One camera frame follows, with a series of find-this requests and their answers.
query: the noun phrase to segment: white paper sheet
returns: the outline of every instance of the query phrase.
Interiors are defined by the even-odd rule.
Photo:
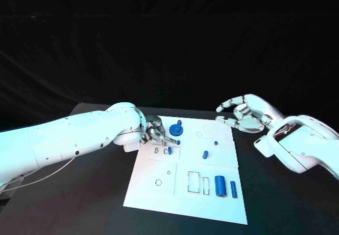
[[[180,145],[161,147],[150,141],[141,146],[124,206],[247,224],[231,127],[212,120],[160,118],[166,135],[180,140]],[[177,120],[182,120],[183,134],[174,137],[169,128]],[[164,154],[169,146],[173,149],[170,155]],[[202,158],[205,150],[208,159]],[[187,191],[189,171],[199,173],[199,193]],[[226,197],[215,195],[216,175],[225,177]],[[208,178],[209,195],[203,194],[203,178]],[[231,181],[235,181],[238,198],[232,198]]]

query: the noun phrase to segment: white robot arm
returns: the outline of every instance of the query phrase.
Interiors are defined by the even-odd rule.
[[[0,133],[0,187],[20,174],[78,157],[111,142],[125,152],[148,140],[176,143],[166,137],[161,119],[144,116],[131,103],[117,103],[56,121]]]
[[[287,168],[301,173],[320,164],[339,180],[339,134],[314,118],[300,115],[286,117],[281,112],[254,94],[247,94],[225,101],[216,108],[238,105],[234,113],[238,118],[215,120],[238,130],[257,133],[268,128],[268,133],[255,142],[254,146],[265,157],[277,156]],[[287,134],[296,125],[301,127],[280,141],[275,137]]]

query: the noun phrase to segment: black backdrop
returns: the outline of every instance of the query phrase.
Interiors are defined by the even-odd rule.
[[[79,102],[212,111],[247,93],[337,129],[336,14],[115,2],[0,9],[1,130],[66,116]]]

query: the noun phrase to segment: table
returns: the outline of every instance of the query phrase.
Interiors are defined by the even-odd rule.
[[[107,108],[81,103],[71,115]],[[185,118],[216,116],[205,111],[140,110]],[[265,158],[252,146],[262,134],[234,130],[248,225],[122,207],[137,152],[125,153],[122,146],[111,143],[79,156],[46,180],[17,189],[0,214],[0,234],[337,234],[339,181],[320,166],[297,174],[275,156]],[[45,167],[23,183],[40,179],[65,163]]]

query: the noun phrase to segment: white cable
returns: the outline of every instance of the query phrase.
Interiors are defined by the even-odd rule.
[[[47,175],[46,177],[43,177],[42,179],[36,180],[35,182],[32,182],[32,183],[29,183],[29,184],[26,184],[26,185],[20,185],[20,186],[17,186],[17,187],[14,187],[14,188],[6,189],[6,190],[0,191],[0,193],[1,193],[1,192],[6,192],[6,191],[10,191],[10,190],[13,190],[13,189],[16,189],[16,188],[24,187],[24,186],[27,186],[27,185],[32,185],[32,184],[37,183],[39,181],[45,180],[49,176],[52,176],[56,172],[59,172],[59,171],[65,168],[65,166],[71,163],[71,161],[72,161],[73,159],[75,159],[75,158],[72,158],[72,159],[69,160],[69,162],[63,165],[63,167],[62,167],[59,170],[56,170],[56,171],[55,171],[50,175]]]
[[[20,177],[19,179],[16,179],[16,180],[10,181],[9,183],[3,184],[1,187],[3,187],[4,185],[10,185],[11,183],[17,182],[20,179],[26,178],[29,175],[32,175],[33,173],[36,173],[39,170],[40,170],[40,168],[36,169],[36,170],[33,170],[33,171],[30,171],[23,177]]]

